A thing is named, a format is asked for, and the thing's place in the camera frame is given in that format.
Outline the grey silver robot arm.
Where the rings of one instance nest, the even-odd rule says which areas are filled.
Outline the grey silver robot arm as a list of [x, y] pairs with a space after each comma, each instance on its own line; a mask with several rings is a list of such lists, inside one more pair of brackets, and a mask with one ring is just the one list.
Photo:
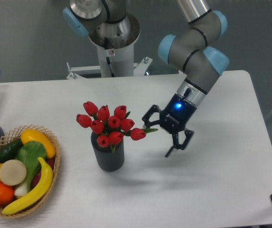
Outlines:
[[[229, 59], [210, 44], [227, 29], [227, 19], [211, 10], [205, 0], [181, 0], [179, 5], [189, 24], [182, 36], [167, 35], [159, 44], [158, 55], [186, 75], [185, 80], [164, 109], [153, 105], [143, 116], [144, 128], [134, 127], [124, 106], [108, 115], [107, 108], [85, 103], [87, 115], [77, 120], [89, 126], [100, 148], [117, 149], [125, 136], [137, 141], [158, 125], [171, 134], [172, 149], [183, 150], [193, 136], [186, 128], [197, 107], [229, 64]], [[70, 28], [88, 36], [97, 48], [102, 77], [134, 76], [134, 43], [140, 35], [137, 19], [126, 11], [123, 0], [72, 0], [63, 10]]]

